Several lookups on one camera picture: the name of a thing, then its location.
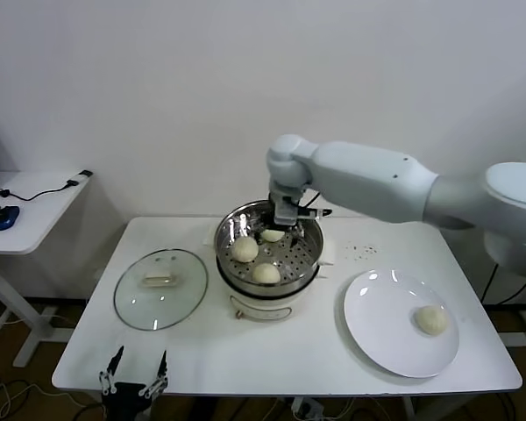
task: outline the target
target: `steamed bun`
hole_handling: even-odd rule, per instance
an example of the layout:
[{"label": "steamed bun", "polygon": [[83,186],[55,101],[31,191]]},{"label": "steamed bun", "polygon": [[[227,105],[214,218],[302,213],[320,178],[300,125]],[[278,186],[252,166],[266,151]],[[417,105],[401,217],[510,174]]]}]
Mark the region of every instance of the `steamed bun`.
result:
[{"label": "steamed bun", "polygon": [[281,272],[271,263],[261,263],[253,270],[252,278],[258,283],[278,283]]},{"label": "steamed bun", "polygon": [[446,330],[449,324],[448,314],[440,306],[427,305],[415,313],[415,321],[422,331],[438,336]]},{"label": "steamed bun", "polygon": [[231,246],[232,259],[241,263],[247,263],[254,260],[259,254],[259,246],[257,241],[251,237],[240,237],[234,241]]},{"label": "steamed bun", "polygon": [[269,243],[276,243],[280,241],[282,237],[284,237],[283,231],[265,230],[261,233],[261,238]]}]

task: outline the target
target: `pot handle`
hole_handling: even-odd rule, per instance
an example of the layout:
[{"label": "pot handle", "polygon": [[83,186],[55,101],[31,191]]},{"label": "pot handle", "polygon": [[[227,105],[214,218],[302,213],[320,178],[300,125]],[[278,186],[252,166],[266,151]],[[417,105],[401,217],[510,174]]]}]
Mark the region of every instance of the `pot handle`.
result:
[{"label": "pot handle", "polygon": [[323,235],[322,254],[317,259],[319,266],[333,266],[335,264],[335,241]]},{"label": "pot handle", "polygon": [[214,249],[214,236],[217,233],[219,223],[210,224],[209,229],[207,230],[206,236],[203,241],[204,246],[208,246]]}]

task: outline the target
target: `white wall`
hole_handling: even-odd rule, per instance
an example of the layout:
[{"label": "white wall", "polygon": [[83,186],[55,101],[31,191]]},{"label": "white wall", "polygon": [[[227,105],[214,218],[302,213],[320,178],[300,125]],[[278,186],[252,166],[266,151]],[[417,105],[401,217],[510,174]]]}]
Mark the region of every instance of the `white wall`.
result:
[{"label": "white wall", "polygon": [[2,169],[90,168],[124,219],[222,213],[285,132],[526,161],[526,0],[0,2]]}]

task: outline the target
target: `glass lid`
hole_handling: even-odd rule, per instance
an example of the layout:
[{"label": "glass lid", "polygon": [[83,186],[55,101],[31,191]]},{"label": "glass lid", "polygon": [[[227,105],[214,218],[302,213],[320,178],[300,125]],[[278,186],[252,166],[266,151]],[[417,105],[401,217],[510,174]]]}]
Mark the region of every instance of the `glass lid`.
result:
[{"label": "glass lid", "polygon": [[175,325],[201,303],[208,273],[196,254],[160,250],[133,263],[115,289],[115,311],[124,323],[141,331]]}]

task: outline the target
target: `cable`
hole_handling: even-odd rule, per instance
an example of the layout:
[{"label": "cable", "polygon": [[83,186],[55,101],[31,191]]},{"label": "cable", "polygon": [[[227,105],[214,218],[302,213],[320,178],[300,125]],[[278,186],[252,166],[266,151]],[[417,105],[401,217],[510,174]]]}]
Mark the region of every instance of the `cable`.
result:
[{"label": "cable", "polygon": [[92,403],[90,405],[84,406],[81,408],[78,412],[76,412],[76,415],[74,415],[74,418],[72,418],[72,421],[78,421],[78,419],[82,416],[82,414],[88,410],[93,410],[94,408],[103,408],[103,418],[105,418],[105,406],[102,403]]},{"label": "cable", "polygon": [[66,393],[66,392],[60,392],[60,393],[45,392],[42,388],[39,387],[39,385],[37,383],[31,383],[29,386],[27,386],[21,392],[18,392],[16,395],[14,395],[12,397],[10,397],[10,394],[8,393],[8,389],[6,388],[5,384],[1,383],[0,386],[2,386],[2,388],[4,389],[4,393],[6,394],[6,399],[7,399],[6,403],[4,405],[2,405],[2,407],[0,408],[0,419],[4,419],[5,417],[9,416],[10,409],[11,409],[11,401],[13,401],[17,397],[21,396],[26,391],[29,391],[29,389],[31,389],[31,388],[37,389],[41,395],[45,395],[45,396],[67,396],[68,399],[70,399],[74,405],[79,406],[80,408],[85,408],[86,407],[85,404],[79,403],[78,401],[76,401],[69,393]]},{"label": "cable", "polygon": [[273,413],[273,410],[276,408],[278,402],[279,402],[279,399],[275,399],[275,400],[274,400],[273,406],[271,407],[270,410],[267,411],[267,413],[266,413],[265,416],[261,419],[261,421],[267,421],[267,417]]},{"label": "cable", "polygon": [[498,268],[499,268],[499,265],[497,263],[495,263],[494,268],[493,268],[493,272],[491,272],[491,276],[489,276],[489,282],[487,283],[487,286],[483,290],[483,294],[481,294],[481,299],[480,299],[481,303],[483,303],[485,301],[485,297],[487,295],[487,292],[489,291],[489,287],[493,283],[494,276],[497,274],[497,269]]},{"label": "cable", "polygon": [[10,386],[12,384],[15,384],[15,383],[23,383],[27,387],[30,386],[30,384],[27,381],[25,381],[25,380],[12,380],[11,382],[7,382],[5,384],[0,382],[0,388],[4,388],[4,392],[6,394],[6,398],[8,399],[8,401],[5,403],[5,405],[8,405],[8,410],[5,413],[3,413],[2,415],[0,415],[0,421],[3,420],[3,419],[9,418],[9,417],[13,417],[16,413],[18,413],[22,409],[22,407],[27,402],[27,399],[29,398],[29,391],[30,390],[26,387],[21,392],[21,393],[25,393],[23,401],[21,401],[21,404],[15,410],[11,410],[11,399],[10,399],[10,396],[9,396],[7,388],[8,388],[8,386]]},{"label": "cable", "polygon": [[477,421],[477,418],[472,415],[470,410],[467,409],[466,405],[462,406],[462,411],[466,414],[467,419],[470,421]]},{"label": "cable", "polygon": [[277,412],[277,415],[274,416],[273,419],[269,419],[269,421],[277,421],[279,418],[282,417],[282,414],[284,414],[284,411],[288,409],[288,405],[282,405],[282,408],[279,412]]},{"label": "cable", "polygon": [[376,403],[376,405],[378,406],[378,408],[380,408],[380,410],[384,413],[384,415],[386,416],[386,419],[387,421],[392,421],[392,418],[390,418],[389,414],[387,413],[387,411],[384,409],[384,407],[382,405],[380,405],[380,402],[378,402],[377,399],[371,397],[370,399],[373,400],[374,403]]},{"label": "cable", "polygon": [[508,414],[508,406],[505,404],[505,401],[502,399],[501,395],[499,395],[498,393],[495,393],[494,395],[497,396],[497,398],[499,399],[499,402],[501,402],[501,406],[505,412],[505,417],[507,421],[511,421],[510,415]]},{"label": "cable", "polygon": [[234,413],[231,415],[230,417],[230,421],[234,421],[234,419],[236,419],[236,417],[238,416],[239,412],[244,408],[245,404],[247,403],[247,401],[249,400],[249,397],[247,397],[246,399],[244,399],[242,401],[242,403],[240,405],[238,405],[238,407],[236,408],[236,410],[234,411]]},{"label": "cable", "polygon": [[505,396],[507,402],[510,404],[510,410],[512,411],[512,421],[516,421],[516,405],[512,400],[512,397],[508,395],[508,393],[503,393]]},{"label": "cable", "polygon": [[310,206],[311,204],[313,204],[318,197],[321,196],[321,193],[317,193],[314,197],[312,197],[309,202],[307,202],[306,204],[303,205],[303,208],[307,208],[308,206]]},{"label": "cable", "polygon": [[380,419],[376,417],[376,415],[367,408],[357,408],[356,410],[354,410],[354,412],[351,414],[351,421],[357,421],[356,416],[361,412],[369,415],[370,418],[373,419],[374,421],[380,421]]},{"label": "cable", "polygon": [[14,196],[14,197],[18,198],[19,200],[23,200],[24,202],[30,202],[31,200],[36,199],[39,196],[43,196],[43,195],[46,195],[48,193],[56,193],[58,191],[62,191],[62,190],[67,189],[69,187],[71,187],[71,185],[70,184],[66,184],[64,187],[62,187],[60,189],[44,190],[44,191],[41,191],[41,192],[37,193],[36,195],[33,195],[29,199],[26,199],[25,197],[22,197],[22,196],[18,196],[18,195],[14,194],[14,193],[11,193],[11,192],[10,192],[10,194],[8,196]]},{"label": "cable", "polygon": [[[39,314],[41,318],[61,318],[62,320],[65,320],[69,322],[70,324],[76,326],[77,323],[74,320],[70,320],[69,318],[65,318],[63,316],[57,316],[55,314],[53,315],[47,315],[47,314]],[[3,322],[2,325],[15,325],[16,323],[26,322],[26,318],[19,318],[18,320],[13,320],[11,322]]]},{"label": "cable", "polygon": [[498,302],[496,305],[502,305],[504,303],[508,303],[510,300],[512,300],[513,298],[516,298],[521,292],[523,292],[524,290],[526,289],[526,283],[524,283],[524,285],[522,285],[522,287],[520,289],[518,289],[512,296],[510,296],[509,298],[506,298],[500,302]]}]

